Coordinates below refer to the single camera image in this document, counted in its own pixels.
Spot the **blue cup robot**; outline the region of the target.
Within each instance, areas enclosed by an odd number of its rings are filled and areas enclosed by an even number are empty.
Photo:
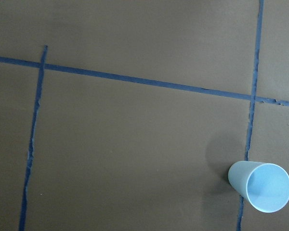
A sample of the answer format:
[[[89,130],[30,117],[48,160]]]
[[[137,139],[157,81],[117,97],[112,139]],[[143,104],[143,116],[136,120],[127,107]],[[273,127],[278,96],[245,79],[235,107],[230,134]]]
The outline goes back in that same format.
[[[244,199],[261,212],[274,213],[289,201],[289,175],[276,164],[238,161],[229,168],[228,180]]]

